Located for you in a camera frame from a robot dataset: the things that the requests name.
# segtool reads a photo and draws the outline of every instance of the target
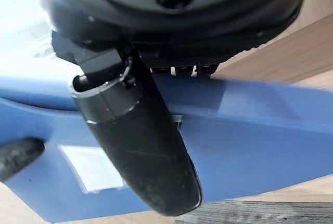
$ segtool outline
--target sticker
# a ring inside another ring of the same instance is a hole
[[[100,147],[59,146],[84,193],[125,186],[119,172]]]

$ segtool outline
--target wooden panel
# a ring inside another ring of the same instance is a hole
[[[176,219],[175,224],[333,223],[333,203],[223,201]]]
[[[262,45],[261,47],[254,48],[250,51],[244,51],[244,52],[236,55],[229,61],[222,63],[218,69],[218,70],[221,70],[221,72],[218,73],[218,76],[243,78],[243,73],[245,73],[247,75],[249,73],[257,72],[257,69],[255,69],[255,68],[246,68],[247,63],[243,63],[243,59],[246,58],[246,60],[247,60],[249,58],[253,58],[253,56],[250,57],[249,55],[256,53],[260,49],[263,49],[266,46],[269,46],[270,44],[276,42],[277,40],[282,39],[282,38],[290,35],[291,33],[294,33],[297,30],[300,30],[300,29],[308,26],[309,24],[314,23],[315,21],[317,21],[331,13],[333,13],[333,0],[305,0],[302,11],[300,13],[300,16],[294,22],[294,24],[292,24],[285,32],[283,32],[277,38],[268,42],[266,45]],[[284,61],[283,57],[277,57],[277,58],[280,59],[281,62]],[[234,69],[235,68],[234,66],[230,67],[228,69],[224,69],[233,63],[237,63],[238,64],[237,67],[242,67],[242,69],[238,68],[237,70],[232,71],[231,69]]]
[[[333,90],[333,71],[331,70],[306,78],[298,82],[297,85],[302,87],[314,87],[317,89]]]
[[[333,69],[333,14],[284,37],[213,77],[298,82]]]

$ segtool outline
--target blue metal bar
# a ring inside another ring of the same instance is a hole
[[[181,133],[205,202],[277,190],[333,172],[333,93],[163,75],[156,81],[170,111],[183,116]],[[66,84],[56,83],[56,93],[48,85],[44,95],[36,80],[25,80],[24,88],[17,83],[23,81],[0,83],[0,97],[6,98],[0,99],[0,142],[26,136],[47,142],[41,157],[7,181],[13,192],[50,222],[148,210],[129,188],[82,193],[58,146],[99,145],[82,117],[68,111],[75,105]]]

